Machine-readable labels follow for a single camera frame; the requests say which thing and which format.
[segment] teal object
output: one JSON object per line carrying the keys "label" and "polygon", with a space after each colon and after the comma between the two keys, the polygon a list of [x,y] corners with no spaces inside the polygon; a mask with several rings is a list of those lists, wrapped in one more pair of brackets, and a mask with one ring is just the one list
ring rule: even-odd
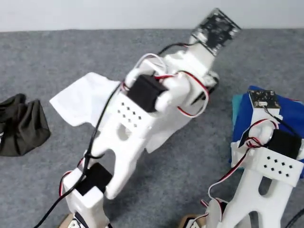
{"label": "teal object", "polygon": [[234,125],[237,121],[238,110],[242,102],[243,95],[236,94],[232,97],[232,130],[234,130]]}

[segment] white cloth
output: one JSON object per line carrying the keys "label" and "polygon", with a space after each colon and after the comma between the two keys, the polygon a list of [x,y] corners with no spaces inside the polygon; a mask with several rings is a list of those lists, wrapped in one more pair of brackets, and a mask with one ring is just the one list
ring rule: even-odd
{"label": "white cloth", "polygon": [[[118,84],[118,81],[88,73],[54,96],[50,103],[68,124],[90,123],[95,127],[108,97]],[[100,127],[108,115],[106,112]]]}
{"label": "white cloth", "polygon": [[[83,123],[90,123],[96,126],[108,97],[118,83],[118,81],[111,81],[96,73],[88,73],[54,96],[50,103],[70,125],[79,126]],[[99,130],[102,130],[104,123],[111,114],[111,103],[104,114]],[[176,109],[170,116],[164,118],[162,128],[151,136],[146,145],[146,150],[151,153],[159,148],[171,135],[189,121],[190,118],[183,116]]]}

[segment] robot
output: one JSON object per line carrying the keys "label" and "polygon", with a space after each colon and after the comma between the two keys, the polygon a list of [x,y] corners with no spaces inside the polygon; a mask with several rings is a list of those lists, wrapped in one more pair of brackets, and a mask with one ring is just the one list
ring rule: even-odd
{"label": "robot", "polygon": [[[204,112],[219,84],[219,76],[210,70],[215,57],[240,31],[222,11],[214,9],[193,30],[189,44],[175,44],[185,46],[185,51],[162,57],[168,46],[138,61],[112,93],[107,107],[111,115],[89,156],[85,152],[78,167],[62,179],[59,194],[70,191],[66,200],[74,214],[69,228],[111,227],[103,210],[104,198],[114,199],[121,192],[144,149],[156,150]],[[98,163],[108,150],[116,157],[113,175]]]}
{"label": "robot", "polygon": [[[250,90],[253,107],[250,127],[238,142],[231,144],[232,169],[209,188],[212,199],[205,218],[205,228],[251,228],[249,213],[256,211],[260,228],[281,228],[281,218],[292,189],[296,187],[304,164],[304,140],[279,115],[280,105],[274,91]],[[279,124],[289,130],[278,129]],[[238,168],[244,168],[234,198],[226,202],[211,195],[213,186],[228,179]],[[265,195],[259,193],[262,178],[272,180]]]}

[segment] bracket hole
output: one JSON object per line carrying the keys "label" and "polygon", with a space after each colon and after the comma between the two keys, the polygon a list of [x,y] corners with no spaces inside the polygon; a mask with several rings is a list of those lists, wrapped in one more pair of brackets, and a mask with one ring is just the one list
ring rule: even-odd
{"label": "bracket hole", "polygon": [[130,137],[130,134],[127,133],[128,131],[129,129],[127,129],[124,125],[120,124],[117,129],[119,139],[122,141],[126,141]]}

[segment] gray carpet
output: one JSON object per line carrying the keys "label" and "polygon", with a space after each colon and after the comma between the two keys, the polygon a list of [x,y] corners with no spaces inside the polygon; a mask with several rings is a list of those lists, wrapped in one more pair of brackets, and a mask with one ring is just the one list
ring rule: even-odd
{"label": "gray carpet", "polygon": [[[53,204],[61,175],[73,169],[93,128],[65,123],[48,102],[88,72],[123,79],[138,58],[187,41],[189,30],[104,30],[0,33],[0,100],[25,93],[44,106],[51,138],[24,157],[0,158],[0,227],[31,228]],[[152,154],[144,153],[119,196],[106,202],[115,228],[176,228],[188,213],[203,213],[208,186],[229,170],[231,98],[249,85],[304,97],[304,30],[245,30],[218,57],[221,77],[204,115],[191,121]],[[114,156],[102,164],[113,171]],[[214,189],[230,200],[241,172]],[[294,189],[282,224],[304,207],[304,182]],[[67,214],[62,202],[42,227]]]}

